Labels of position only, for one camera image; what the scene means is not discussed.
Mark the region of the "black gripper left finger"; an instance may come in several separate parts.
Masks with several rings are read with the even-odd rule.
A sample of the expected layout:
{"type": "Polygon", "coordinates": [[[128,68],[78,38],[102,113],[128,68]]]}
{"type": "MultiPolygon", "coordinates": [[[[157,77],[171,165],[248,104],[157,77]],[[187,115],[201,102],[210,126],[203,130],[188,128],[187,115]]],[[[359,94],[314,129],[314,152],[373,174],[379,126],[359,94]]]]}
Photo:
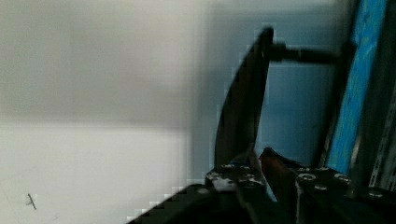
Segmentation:
{"type": "Polygon", "coordinates": [[[251,224],[276,222],[277,202],[269,190],[253,145],[209,171],[205,182],[216,192],[233,196],[251,224]]]}

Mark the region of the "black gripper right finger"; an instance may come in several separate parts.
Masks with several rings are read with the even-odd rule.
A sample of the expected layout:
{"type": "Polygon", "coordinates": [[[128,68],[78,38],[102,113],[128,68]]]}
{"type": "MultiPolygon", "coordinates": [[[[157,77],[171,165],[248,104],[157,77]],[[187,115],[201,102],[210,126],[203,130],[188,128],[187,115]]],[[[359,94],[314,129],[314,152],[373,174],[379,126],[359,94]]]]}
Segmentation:
{"type": "Polygon", "coordinates": [[[305,167],[267,147],[259,156],[276,200],[293,224],[395,224],[395,193],[359,188],[328,167],[305,167]]]}

